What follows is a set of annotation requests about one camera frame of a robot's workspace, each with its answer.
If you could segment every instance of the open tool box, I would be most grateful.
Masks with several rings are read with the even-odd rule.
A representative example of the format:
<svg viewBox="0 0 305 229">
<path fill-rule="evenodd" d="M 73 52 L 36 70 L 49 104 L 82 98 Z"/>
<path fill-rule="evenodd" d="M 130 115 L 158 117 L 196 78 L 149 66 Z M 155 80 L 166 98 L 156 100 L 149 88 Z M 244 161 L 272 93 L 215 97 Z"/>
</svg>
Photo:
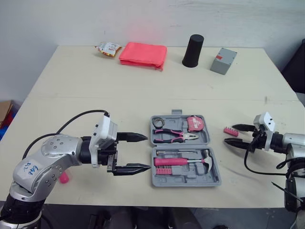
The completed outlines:
<svg viewBox="0 0 305 229">
<path fill-rule="evenodd" d="M 202 120 L 203 129 L 188 131 L 189 117 Z M 172 110 L 172 115 L 151 117 L 150 128 L 151 142 L 156 145 L 152 149 L 152 183 L 155 186 L 221 185 L 218 165 L 212 148 L 208 146 L 210 138 L 202 115 L 182 115 L 182 110 Z M 193 139 L 184 140 L 184 136 Z"/>
</svg>

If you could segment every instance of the robotic arm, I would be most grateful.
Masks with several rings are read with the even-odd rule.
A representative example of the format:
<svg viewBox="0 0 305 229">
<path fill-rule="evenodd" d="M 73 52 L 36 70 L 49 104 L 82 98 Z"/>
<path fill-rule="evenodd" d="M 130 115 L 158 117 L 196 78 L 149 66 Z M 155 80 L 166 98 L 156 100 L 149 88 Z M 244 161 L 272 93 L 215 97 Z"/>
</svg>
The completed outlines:
<svg viewBox="0 0 305 229">
<path fill-rule="evenodd" d="M 237 148 L 246 149 L 244 165 L 254 173 L 262 175 L 283 175 L 286 176 L 286 188 L 280 188 L 285 192 L 285 208 L 288 211 L 297 213 L 296 228 L 305 228 L 305 135 L 286 133 L 284 135 L 274 132 L 275 123 L 268 112 L 257 115 L 254 125 L 237 124 L 233 128 L 240 131 L 251 131 L 254 137 L 251 143 L 243 142 L 239 138 L 227 138 L 224 141 Z M 288 165 L 286 174 L 263 173 L 251 170 L 247 164 L 248 152 L 264 148 L 274 152 L 285 154 L 286 160 L 276 168 L 280 169 Z"/>
<path fill-rule="evenodd" d="M 37 229 L 45 199 L 59 176 L 71 166 L 91 163 L 94 168 L 107 166 L 115 176 L 133 175 L 150 168 L 143 164 L 117 166 L 119 141 L 138 142 L 147 137 L 117 132 L 109 116 L 95 126 L 91 137 L 58 134 L 46 140 L 34 154 L 17 164 L 10 193 L 0 211 L 0 229 Z"/>
</svg>

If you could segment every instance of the pink pliers handle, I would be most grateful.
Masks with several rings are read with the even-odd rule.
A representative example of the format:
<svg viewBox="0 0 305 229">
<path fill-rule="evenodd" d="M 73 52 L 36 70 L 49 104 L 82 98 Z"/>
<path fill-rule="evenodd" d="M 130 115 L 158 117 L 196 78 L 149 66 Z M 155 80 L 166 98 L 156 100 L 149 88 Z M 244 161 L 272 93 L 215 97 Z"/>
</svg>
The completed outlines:
<svg viewBox="0 0 305 229">
<path fill-rule="evenodd" d="M 154 143 L 173 143 L 173 142 L 182 143 L 182 142 L 184 142 L 183 131 L 180 131 L 180 130 L 158 129 L 158 130 L 153 130 L 153 133 L 154 134 L 169 134 L 169 135 L 178 136 L 176 138 L 169 139 L 169 140 L 155 139 L 153 141 Z"/>
</svg>

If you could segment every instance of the pink cloth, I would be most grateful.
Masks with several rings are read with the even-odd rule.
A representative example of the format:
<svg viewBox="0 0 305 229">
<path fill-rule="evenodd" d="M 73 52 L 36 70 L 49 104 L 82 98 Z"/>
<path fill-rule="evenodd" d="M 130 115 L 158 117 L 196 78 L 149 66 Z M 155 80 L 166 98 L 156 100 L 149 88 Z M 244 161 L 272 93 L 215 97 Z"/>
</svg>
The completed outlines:
<svg viewBox="0 0 305 229">
<path fill-rule="evenodd" d="M 119 59 L 121 64 L 152 66 L 163 70 L 167 48 L 162 45 L 129 42 Z"/>
</svg>

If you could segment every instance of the food packet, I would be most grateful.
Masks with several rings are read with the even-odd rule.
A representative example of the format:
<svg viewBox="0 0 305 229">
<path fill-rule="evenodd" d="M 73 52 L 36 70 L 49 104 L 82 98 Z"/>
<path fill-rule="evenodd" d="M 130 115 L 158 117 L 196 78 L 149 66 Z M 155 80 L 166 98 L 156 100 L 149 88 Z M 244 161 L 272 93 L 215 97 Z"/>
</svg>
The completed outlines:
<svg viewBox="0 0 305 229">
<path fill-rule="evenodd" d="M 120 46 L 119 44 L 111 42 L 102 42 L 99 46 L 96 46 L 96 49 L 107 56 L 114 57 L 121 47 L 122 46 Z"/>
</svg>

